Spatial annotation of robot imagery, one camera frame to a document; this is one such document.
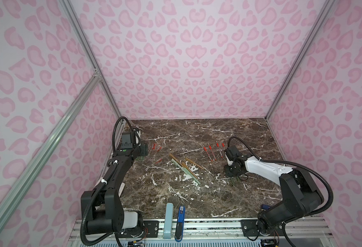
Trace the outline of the light green pen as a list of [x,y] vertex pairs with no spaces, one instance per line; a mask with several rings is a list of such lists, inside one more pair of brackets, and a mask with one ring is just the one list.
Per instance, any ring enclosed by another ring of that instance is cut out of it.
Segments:
[[181,165],[179,162],[177,162],[176,160],[172,159],[172,162],[178,166],[185,174],[189,175],[189,171],[183,166]]

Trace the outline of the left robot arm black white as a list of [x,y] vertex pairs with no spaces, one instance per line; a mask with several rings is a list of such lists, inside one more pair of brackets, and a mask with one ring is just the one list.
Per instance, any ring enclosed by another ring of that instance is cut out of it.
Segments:
[[132,236],[144,232],[142,213],[125,211],[119,196],[121,183],[140,153],[139,145],[130,149],[118,147],[108,160],[106,174],[92,190],[82,194],[80,237],[85,245],[92,246],[123,231]]

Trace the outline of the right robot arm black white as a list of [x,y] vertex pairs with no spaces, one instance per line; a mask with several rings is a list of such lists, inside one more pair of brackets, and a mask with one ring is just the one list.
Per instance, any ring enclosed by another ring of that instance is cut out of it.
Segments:
[[318,178],[319,175],[303,165],[280,166],[278,161],[264,162],[252,155],[225,154],[228,164],[224,170],[228,177],[250,172],[275,183],[281,189],[281,202],[258,214],[256,225],[264,236],[273,233],[283,223],[312,214],[324,202],[322,192],[312,178]]

